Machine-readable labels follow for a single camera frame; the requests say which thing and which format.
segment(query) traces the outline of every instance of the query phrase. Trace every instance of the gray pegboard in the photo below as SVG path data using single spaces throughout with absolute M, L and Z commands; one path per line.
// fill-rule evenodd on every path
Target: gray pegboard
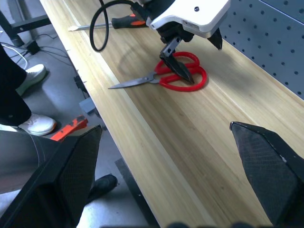
M 284 5 L 284 0 L 264 1 L 267 3 L 232 0 L 228 16 L 220 26 L 222 36 L 304 99 L 304 24 L 300 22 L 304 20 L 300 10 L 304 0 L 289 0 L 287 5 L 295 10 L 289 8 L 286 13 L 278 10 L 279 2 Z M 300 15 L 294 19 L 291 15 L 296 9 Z

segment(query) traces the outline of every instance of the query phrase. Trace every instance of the orange screwdriver handle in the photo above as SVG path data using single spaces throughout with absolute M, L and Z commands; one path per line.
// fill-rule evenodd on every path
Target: orange screwdriver handle
M 134 14 L 123 18 L 112 18 L 112 26 L 114 29 L 147 27 L 146 22 L 138 20 Z

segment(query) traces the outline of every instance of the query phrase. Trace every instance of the white cable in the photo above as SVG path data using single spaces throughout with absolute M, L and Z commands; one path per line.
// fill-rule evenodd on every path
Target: white cable
M 23 55 L 20 54 L 20 52 L 18 52 L 16 49 L 14 49 L 14 48 L 12 48 L 12 47 L 8 47 L 8 46 L 6 46 L 6 45 L 4 45 L 4 44 L 2 44 L 2 46 L 5 47 L 5 48 L 9 48 L 9 49 L 13 50 L 13 51 L 15 51 L 18 55 L 20 55 L 20 56 L 24 59 L 24 61 L 25 61 L 25 66 L 23 67 L 23 69 L 26 70 L 26 69 L 28 68 L 28 61 L 26 60 L 26 58 L 24 58 Z

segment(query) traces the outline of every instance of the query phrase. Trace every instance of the wooden table surface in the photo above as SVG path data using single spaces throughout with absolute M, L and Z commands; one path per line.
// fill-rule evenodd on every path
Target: wooden table surface
M 181 93 L 146 84 L 108 90 L 154 69 L 164 46 L 158 33 L 111 29 L 106 50 L 96 53 L 88 31 L 67 28 L 89 24 L 97 0 L 41 3 L 161 226 L 270 224 L 245 176 L 229 123 L 275 131 L 303 157 L 303 100 L 229 43 L 218 51 L 200 37 L 182 42 L 178 51 L 199 57 L 209 76 L 205 88 Z M 122 17 L 130 10 L 119 5 L 108 13 Z M 104 33 L 95 31 L 99 46 Z

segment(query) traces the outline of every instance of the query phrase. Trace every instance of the scissors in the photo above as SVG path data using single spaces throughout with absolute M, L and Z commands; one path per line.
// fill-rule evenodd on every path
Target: scissors
M 133 80 L 130 80 L 127 82 L 123 82 L 123 83 L 114 85 L 114 86 L 110 87 L 109 89 L 127 88 L 127 87 L 136 86 L 136 85 L 140 85 L 140 84 L 144 84 L 144 83 L 160 84 L 161 86 L 163 86 L 167 89 L 180 91 L 180 92 L 192 92 L 192 91 L 201 89 L 207 81 L 207 73 L 202 67 L 200 67 L 199 58 L 195 54 L 192 54 L 190 52 L 185 52 L 185 51 L 173 53 L 173 56 L 188 57 L 188 58 L 192 59 L 194 62 L 186 63 L 185 66 L 192 75 L 196 74 L 196 73 L 201 74 L 201 76 L 202 76 L 201 82 L 199 82 L 198 84 L 191 85 L 191 86 L 174 86 L 169 83 L 183 80 L 178 75 L 170 75 L 170 76 L 162 77 L 160 79 L 155 79 L 154 77 L 156 75 L 164 75 L 164 74 L 172 72 L 172 70 L 170 68 L 162 67 L 164 62 L 160 61 L 156 65 L 154 71 L 148 73 L 148 75 L 146 75 L 145 77 L 140 77 L 140 78 L 133 79 Z

